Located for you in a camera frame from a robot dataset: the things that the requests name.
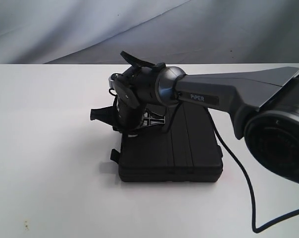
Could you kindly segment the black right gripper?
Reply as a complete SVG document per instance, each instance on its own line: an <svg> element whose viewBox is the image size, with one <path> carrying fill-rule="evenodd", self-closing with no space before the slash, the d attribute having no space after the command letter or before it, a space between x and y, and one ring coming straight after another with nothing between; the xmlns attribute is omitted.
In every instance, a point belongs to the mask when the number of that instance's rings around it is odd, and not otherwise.
<svg viewBox="0 0 299 238"><path fill-rule="evenodd" d="M146 105L133 109L115 96L113 106L91 109L90 121L98 120L125 135L141 135L158 131L165 134L166 114L158 114Z"/></svg>

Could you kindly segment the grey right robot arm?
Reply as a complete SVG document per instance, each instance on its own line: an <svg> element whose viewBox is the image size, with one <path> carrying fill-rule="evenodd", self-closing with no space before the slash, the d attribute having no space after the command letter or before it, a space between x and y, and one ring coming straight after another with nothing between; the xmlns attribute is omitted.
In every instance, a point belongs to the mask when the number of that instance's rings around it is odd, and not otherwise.
<svg viewBox="0 0 299 238"><path fill-rule="evenodd" d="M113 105L92 109L119 132L150 126L146 105L200 105L229 114L237 139L266 169L299 184L299 68L188 75L163 63L136 64L109 78Z"/></svg>

